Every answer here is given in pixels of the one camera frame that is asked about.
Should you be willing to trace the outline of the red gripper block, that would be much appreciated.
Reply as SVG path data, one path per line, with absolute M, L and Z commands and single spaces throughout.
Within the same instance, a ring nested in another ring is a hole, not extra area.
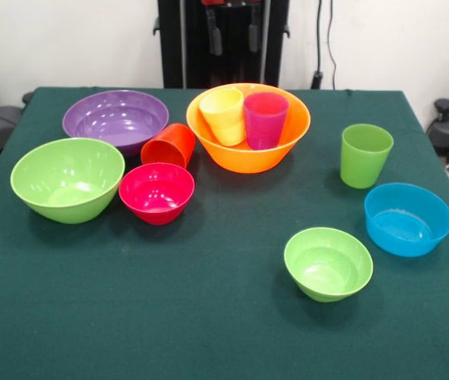
M 251 4 L 261 4 L 262 0 L 202 0 L 204 6 L 247 6 Z M 251 18 L 248 27 L 249 50 L 257 53 L 259 50 L 259 26 L 260 26 L 260 7 L 250 6 Z M 209 35 L 209 49 L 213 55 L 223 54 L 222 35 L 217 27 L 215 10 L 213 7 L 205 9 L 207 17 L 207 29 Z

